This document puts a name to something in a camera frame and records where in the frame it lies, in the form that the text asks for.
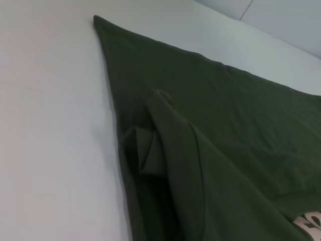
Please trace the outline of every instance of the green t-shirt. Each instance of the green t-shirt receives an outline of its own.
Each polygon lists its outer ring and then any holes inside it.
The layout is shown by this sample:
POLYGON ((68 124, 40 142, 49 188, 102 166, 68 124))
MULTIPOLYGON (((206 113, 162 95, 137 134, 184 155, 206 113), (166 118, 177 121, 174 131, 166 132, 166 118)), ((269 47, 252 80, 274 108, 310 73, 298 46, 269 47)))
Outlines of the green t-shirt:
POLYGON ((319 96, 94 24, 133 241, 312 240, 293 221, 321 210, 319 96))

